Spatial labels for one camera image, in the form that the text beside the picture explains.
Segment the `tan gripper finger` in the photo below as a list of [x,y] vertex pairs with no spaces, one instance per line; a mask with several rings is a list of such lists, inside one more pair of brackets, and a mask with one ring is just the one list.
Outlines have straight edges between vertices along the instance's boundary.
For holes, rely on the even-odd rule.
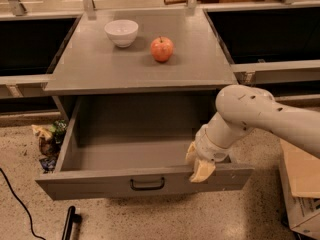
[[195,159],[193,174],[189,178],[192,183],[201,183],[207,180],[216,169],[214,163],[199,158]]
[[189,145],[189,148],[187,150],[186,156],[185,156],[185,161],[188,165],[193,166],[195,163],[196,159],[196,149],[195,149],[195,143],[192,142]]

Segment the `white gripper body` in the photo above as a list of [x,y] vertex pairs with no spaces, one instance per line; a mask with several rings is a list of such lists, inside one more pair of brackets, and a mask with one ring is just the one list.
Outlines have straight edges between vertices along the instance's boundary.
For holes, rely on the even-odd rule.
[[207,129],[208,125],[204,124],[195,135],[197,156],[212,163],[222,162],[230,155],[230,150],[214,144],[207,135]]

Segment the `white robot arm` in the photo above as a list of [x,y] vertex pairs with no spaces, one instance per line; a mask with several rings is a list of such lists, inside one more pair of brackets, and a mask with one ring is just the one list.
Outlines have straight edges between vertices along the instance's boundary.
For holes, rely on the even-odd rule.
[[192,183],[207,180],[216,164],[231,154],[232,145],[254,128],[320,157],[320,114],[315,111],[280,104],[270,92],[243,85],[223,88],[215,106],[216,113],[198,130],[186,154],[193,167]]

